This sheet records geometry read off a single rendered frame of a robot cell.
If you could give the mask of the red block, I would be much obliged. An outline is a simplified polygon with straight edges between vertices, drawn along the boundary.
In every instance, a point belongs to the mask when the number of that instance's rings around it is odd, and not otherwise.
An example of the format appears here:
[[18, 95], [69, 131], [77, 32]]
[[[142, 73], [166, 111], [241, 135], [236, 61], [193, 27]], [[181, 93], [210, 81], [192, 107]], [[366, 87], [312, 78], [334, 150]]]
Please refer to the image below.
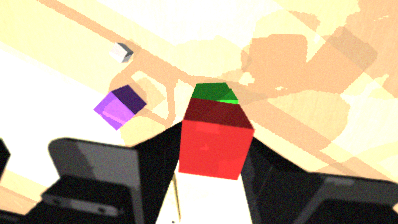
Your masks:
[[191, 98], [178, 173], [238, 180], [255, 128], [240, 104]]

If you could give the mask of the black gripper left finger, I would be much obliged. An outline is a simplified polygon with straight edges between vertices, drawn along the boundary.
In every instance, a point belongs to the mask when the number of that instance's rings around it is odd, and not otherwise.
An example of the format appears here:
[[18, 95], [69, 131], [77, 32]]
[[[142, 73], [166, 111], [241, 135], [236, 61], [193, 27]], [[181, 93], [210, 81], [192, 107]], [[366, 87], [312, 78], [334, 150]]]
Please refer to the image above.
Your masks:
[[156, 224], [176, 170], [182, 121], [134, 146], [59, 137], [47, 145], [55, 169], [75, 177], [126, 184], [136, 224]]

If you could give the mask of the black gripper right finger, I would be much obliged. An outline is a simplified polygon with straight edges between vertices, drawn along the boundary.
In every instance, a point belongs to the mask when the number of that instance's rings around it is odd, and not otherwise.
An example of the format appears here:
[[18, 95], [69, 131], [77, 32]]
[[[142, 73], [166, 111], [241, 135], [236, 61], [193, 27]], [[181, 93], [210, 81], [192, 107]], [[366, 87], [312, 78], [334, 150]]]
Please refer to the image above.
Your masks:
[[241, 170], [251, 224], [304, 224], [325, 199], [398, 203], [398, 183], [312, 172], [253, 136]]

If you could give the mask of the purple cube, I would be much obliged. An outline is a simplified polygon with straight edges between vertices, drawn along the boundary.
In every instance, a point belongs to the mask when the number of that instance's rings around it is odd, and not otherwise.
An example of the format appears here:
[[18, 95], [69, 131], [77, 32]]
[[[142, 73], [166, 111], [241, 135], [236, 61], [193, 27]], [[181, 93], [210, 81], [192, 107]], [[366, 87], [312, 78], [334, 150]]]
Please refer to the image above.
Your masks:
[[109, 91], [93, 110], [117, 131], [146, 105], [137, 92], [126, 84]]

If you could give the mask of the green block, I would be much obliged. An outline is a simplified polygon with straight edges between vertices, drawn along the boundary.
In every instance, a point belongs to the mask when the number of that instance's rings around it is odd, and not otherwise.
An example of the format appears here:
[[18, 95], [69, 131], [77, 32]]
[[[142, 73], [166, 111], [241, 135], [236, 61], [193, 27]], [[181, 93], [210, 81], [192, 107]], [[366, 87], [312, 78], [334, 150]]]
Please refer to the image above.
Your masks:
[[191, 98], [199, 98], [235, 104], [238, 104], [239, 102], [238, 98], [231, 88], [194, 89]]
[[226, 82], [219, 83], [196, 83], [194, 89], [220, 89], [220, 88], [229, 88]]

